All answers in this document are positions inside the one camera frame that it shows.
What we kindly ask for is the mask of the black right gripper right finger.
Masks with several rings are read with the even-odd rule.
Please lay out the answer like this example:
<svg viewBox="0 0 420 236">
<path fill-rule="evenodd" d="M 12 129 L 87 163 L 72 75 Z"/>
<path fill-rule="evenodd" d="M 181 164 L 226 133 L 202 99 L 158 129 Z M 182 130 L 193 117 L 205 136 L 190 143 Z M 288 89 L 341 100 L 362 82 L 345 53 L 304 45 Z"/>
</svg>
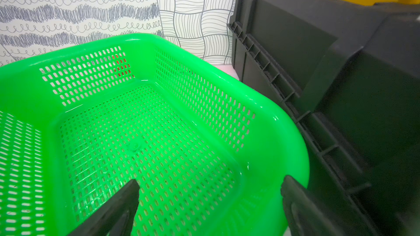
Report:
<svg viewBox="0 0 420 236">
<path fill-rule="evenodd" d="M 283 209 L 293 236 L 343 236 L 340 219 L 296 179 L 287 175 L 281 186 Z"/>
</svg>

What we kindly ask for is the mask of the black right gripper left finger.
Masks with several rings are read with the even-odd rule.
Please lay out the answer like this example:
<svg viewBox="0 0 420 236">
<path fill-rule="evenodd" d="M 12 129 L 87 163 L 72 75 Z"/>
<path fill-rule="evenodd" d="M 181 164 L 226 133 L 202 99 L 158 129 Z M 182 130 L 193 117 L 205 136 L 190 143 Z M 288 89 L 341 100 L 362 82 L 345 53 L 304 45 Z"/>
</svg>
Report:
<svg viewBox="0 0 420 236">
<path fill-rule="evenodd" d="M 135 179 L 125 184 L 71 236 L 129 236 L 139 205 L 140 186 Z"/>
</svg>

